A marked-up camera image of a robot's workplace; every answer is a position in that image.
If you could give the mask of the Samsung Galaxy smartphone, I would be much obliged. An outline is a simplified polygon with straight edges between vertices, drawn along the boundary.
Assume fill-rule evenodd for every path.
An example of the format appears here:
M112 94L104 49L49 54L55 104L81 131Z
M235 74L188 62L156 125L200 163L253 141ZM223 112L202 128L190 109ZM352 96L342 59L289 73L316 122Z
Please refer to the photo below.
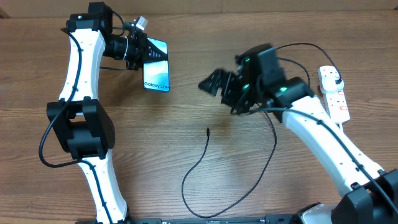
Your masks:
M161 40L148 38L148 47L157 47L168 54L167 43ZM146 90L161 92L170 91L169 60L159 62L146 62L143 64L143 87Z

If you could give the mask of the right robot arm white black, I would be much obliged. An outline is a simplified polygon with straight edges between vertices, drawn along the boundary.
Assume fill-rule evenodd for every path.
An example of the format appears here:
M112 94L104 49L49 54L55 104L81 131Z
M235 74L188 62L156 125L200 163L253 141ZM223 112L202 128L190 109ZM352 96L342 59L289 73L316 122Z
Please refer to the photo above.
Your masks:
M199 88L221 95L233 114L273 113L312 151L332 179L341 200L315 203L289 223L396 223L397 171L386 172L343 133L320 99L299 77L286 78L271 44L253 47L235 58L238 70L217 69Z

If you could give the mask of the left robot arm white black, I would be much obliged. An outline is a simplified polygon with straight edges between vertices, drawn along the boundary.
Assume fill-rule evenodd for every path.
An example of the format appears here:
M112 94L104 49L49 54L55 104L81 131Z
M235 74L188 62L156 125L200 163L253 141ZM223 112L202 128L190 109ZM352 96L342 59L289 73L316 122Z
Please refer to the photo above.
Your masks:
M123 22L113 32L116 16L104 2L91 2L84 14L72 14L64 32L70 39L67 78L56 102L47 105L48 129L72 163L82 170L96 207L96 223L132 223L113 166L114 124L99 101L103 57L123 61L127 70L141 70L146 90L170 90L166 42L145 33L147 20Z

